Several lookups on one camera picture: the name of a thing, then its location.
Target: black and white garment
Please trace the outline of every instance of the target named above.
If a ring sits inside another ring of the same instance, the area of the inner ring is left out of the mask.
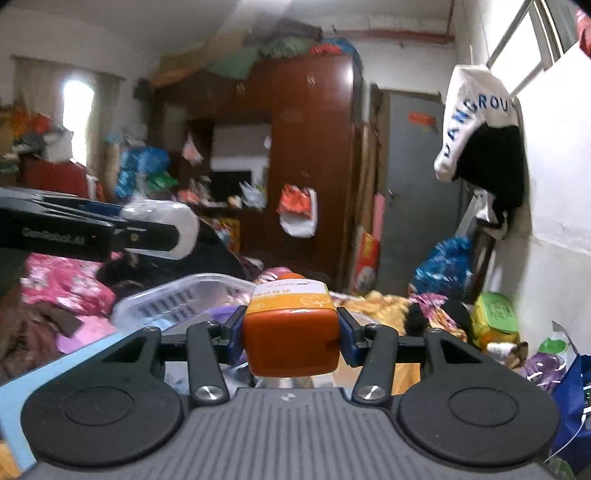
[[[462,178],[485,189],[478,222],[503,238],[524,197],[525,152],[517,111],[502,82],[485,66],[457,65],[447,93],[437,178]]]

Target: white plastic basket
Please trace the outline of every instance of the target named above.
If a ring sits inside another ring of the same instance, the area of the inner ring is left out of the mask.
[[[252,295],[255,287],[254,283],[228,275],[190,275],[120,301],[113,308],[111,322],[119,330],[129,332],[161,326],[163,322],[183,322],[204,310],[226,304],[230,297]]]

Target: bottle label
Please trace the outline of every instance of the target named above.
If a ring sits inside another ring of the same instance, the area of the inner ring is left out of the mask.
[[[282,309],[336,310],[328,288],[321,281],[290,278],[259,285],[246,314]]]

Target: gray ribbed surface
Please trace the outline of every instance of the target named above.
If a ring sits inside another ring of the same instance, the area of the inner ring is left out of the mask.
[[[540,465],[511,473],[454,471],[419,456],[380,410],[336,388],[241,389],[196,409],[177,436],[133,465],[101,473],[37,465],[27,480],[543,480]]]

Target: orange bottle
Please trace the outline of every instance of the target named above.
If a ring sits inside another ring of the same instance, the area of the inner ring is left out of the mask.
[[[250,369],[260,377],[333,372],[339,363],[339,333],[326,285],[297,274],[259,285],[242,329]]]

